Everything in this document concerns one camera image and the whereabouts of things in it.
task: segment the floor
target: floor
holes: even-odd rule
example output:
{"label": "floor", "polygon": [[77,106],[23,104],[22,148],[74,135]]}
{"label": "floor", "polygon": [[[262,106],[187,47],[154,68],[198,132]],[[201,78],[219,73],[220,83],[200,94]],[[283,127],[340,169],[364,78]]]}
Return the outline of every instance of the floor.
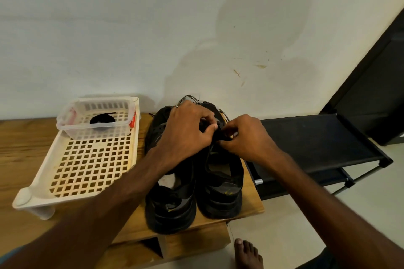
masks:
{"label": "floor", "polygon": [[[388,238],[404,247],[404,144],[381,149],[394,163],[342,192],[339,198]],[[372,169],[376,163],[345,168],[353,177]],[[335,191],[342,184],[330,185]],[[293,269],[317,256],[325,247],[290,196],[265,200],[265,213],[231,221],[232,239],[254,243],[266,269]],[[234,268],[232,244],[225,249],[154,266],[155,269]]]}

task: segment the wall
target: wall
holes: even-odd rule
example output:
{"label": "wall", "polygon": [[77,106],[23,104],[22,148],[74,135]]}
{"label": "wall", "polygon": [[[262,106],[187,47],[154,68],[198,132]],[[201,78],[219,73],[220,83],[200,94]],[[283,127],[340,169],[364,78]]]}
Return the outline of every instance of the wall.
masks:
{"label": "wall", "polygon": [[0,0],[0,119],[191,93],[230,117],[318,113],[404,0]]}

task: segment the pair of shoes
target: pair of shoes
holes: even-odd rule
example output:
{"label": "pair of shoes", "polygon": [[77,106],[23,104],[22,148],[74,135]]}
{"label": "pair of shoes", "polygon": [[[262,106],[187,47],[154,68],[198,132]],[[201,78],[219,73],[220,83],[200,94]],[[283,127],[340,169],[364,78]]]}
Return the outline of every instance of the pair of shoes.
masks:
{"label": "pair of shoes", "polygon": [[[159,234],[188,228],[195,219],[196,203],[202,214],[212,219],[233,218],[241,210],[244,175],[241,160],[216,144],[218,140],[230,140],[221,131],[225,120],[213,104],[194,101],[215,113],[218,129],[209,147],[178,164],[146,196],[146,222]],[[161,138],[171,109],[166,106],[154,115],[145,138],[146,153]],[[202,120],[199,129],[204,132],[207,126]]]}

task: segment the shoe insole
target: shoe insole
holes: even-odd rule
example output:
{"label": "shoe insole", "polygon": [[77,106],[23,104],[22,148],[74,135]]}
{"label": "shoe insole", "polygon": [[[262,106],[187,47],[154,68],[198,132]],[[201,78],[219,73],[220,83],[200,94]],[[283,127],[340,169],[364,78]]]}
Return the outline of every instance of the shoe insole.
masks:
{"label": "shoe insole", "polygon": [[230,164],[208,164],[208,168],[212,172],[223,172],[225,175],[231,176]]}
{"label": "shoe insole", "polygon": [[175,173],[172,173],[170,175],[163,175],[161,179],[158,180],[158,184],[173,190],[181,185],[181,179],[175,176]]}

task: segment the black and white shoelace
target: black and white shoelace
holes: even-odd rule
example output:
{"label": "black and white shoelace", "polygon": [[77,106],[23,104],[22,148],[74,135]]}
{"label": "black and white shoelace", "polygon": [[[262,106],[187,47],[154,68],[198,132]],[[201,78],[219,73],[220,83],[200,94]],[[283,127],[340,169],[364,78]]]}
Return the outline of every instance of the black and white shoelace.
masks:
{"label": "black and white shoelace", "polygon": [[218,109],[213,103],[210,103],[210,102],[207,102],[207,101],[199,101],[198,99],[196,99],[196,98],[195,98],[194,96],[192,96],[192,95],[185,95],[184,97],[182,97],[181,100],[178,102],[178,104],[175,105],[175,107],[178,108],[178,107],[181,105],[181,103],[183,103],[183,101],[186,100],[187,97],[188,97],[191,101],[193,101],[195,104],[202,104],[202,103],[209,103],[209,104],[212,104],[212,105],[219,111],[219,113],[222,113],[222,114],[226,117],[227,121],[230,120],[229,117],[226,115],[226,113],[223,112],[221,109]]}

